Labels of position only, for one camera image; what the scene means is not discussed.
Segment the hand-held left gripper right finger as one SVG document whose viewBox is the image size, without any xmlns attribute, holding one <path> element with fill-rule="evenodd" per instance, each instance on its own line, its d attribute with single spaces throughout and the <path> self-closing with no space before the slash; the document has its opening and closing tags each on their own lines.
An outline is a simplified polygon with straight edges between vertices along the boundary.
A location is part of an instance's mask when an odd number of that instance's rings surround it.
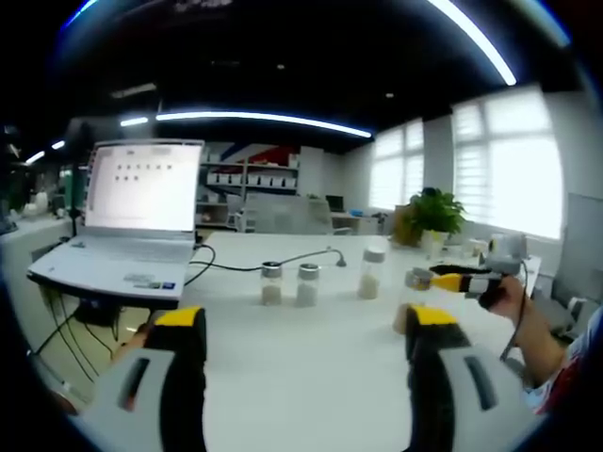
<svg viewBox="0 0 603 452">
<path fill-rule="evenodd" d="M 405 341 L 410 451 L 514 451 L 538 426 L 519 375 L 446 311 L 407 305 Z"/>
</svg>

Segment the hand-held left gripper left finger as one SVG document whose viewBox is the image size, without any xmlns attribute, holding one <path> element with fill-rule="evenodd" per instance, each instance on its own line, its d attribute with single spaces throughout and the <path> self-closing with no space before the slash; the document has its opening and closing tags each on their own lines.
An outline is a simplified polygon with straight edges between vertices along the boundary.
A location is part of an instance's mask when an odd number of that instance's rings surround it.
<svg viewBox="0 0 603 452">
<path fill-rule="evenodd" d="M 100 451 L 205 451 L 205 310 L 158 317 L 96 381 L 77 425 Z"/>
</svg>

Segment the person's right hand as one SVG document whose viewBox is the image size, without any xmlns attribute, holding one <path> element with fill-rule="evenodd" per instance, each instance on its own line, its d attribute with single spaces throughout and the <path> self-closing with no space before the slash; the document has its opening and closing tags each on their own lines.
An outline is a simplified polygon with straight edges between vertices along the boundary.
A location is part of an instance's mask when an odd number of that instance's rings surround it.
<svg viewBox="0 0 603 452">
<path fill-rule="evenodd" d="M 506 276 L 501 279 L 496 289 L 482 294 L 479 302 L 488 312 L 505 317 L 516 324 L 524 298 L 522 283 L 513 276 Z"/>
</svg>

